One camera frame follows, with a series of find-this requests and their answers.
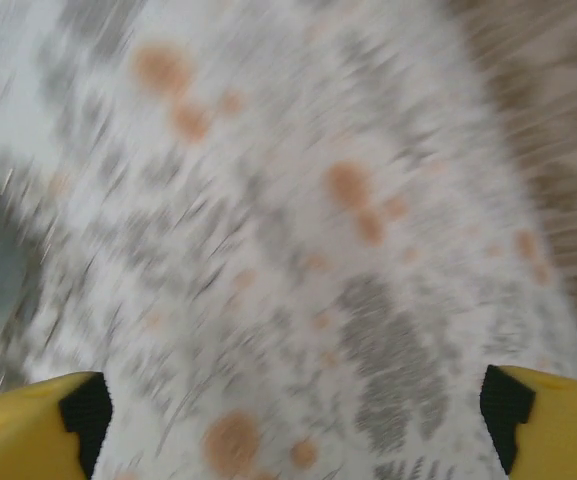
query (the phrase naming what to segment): yellow plastic part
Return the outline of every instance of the yellow plastic part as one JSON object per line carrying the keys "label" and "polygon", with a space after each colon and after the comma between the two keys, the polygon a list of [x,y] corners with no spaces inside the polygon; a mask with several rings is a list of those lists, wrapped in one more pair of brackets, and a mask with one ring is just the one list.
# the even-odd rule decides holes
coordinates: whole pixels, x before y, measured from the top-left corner
{"label": "yellow plastic part", "polygon": [[77,434],[58,402],[90,378],[75,373],[0,394],[0,480],[86,480]]}
{"label": "yellow plastic part", "polygon": [[537,394],[528,423],[515,431],[511,480],[577,480],[577,381],[500,367]]}

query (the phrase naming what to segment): black tip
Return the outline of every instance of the black tip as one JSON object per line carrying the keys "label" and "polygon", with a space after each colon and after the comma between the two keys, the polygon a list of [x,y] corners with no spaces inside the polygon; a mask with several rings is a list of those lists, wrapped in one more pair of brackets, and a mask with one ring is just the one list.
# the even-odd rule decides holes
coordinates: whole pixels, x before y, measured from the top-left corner
{"label": "black tip", "polygon": [[90,480],[112,417],[103,373],[95,373],[59,402],[66,431],[79,436],[79,463]]}
{"label": "black tip", "polygon": [[533,390],[499,367],[488,365],[479,406],[506,475],[510,475],[517,456],[515,429],[528,422],[534,401]]}

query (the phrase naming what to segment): black rubber edge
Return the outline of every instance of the black rubber edge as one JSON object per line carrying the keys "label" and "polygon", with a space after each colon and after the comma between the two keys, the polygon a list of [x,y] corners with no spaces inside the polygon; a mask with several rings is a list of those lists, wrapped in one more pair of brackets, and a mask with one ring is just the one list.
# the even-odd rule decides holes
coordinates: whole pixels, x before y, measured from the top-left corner
{"label": "black rubber edge", "polygon": [[79,464],[91,480],[112,418],[112,402],[103,373],[93,373],[60,400],[59,410],[66,431],[79,436]]}
{"label": "black rubber edge", "polygon": [[479,407],[506,475],[510,475],[517,457],[515,429],[520,423],[528,422],[535,395],[501,368],[488,365]]}

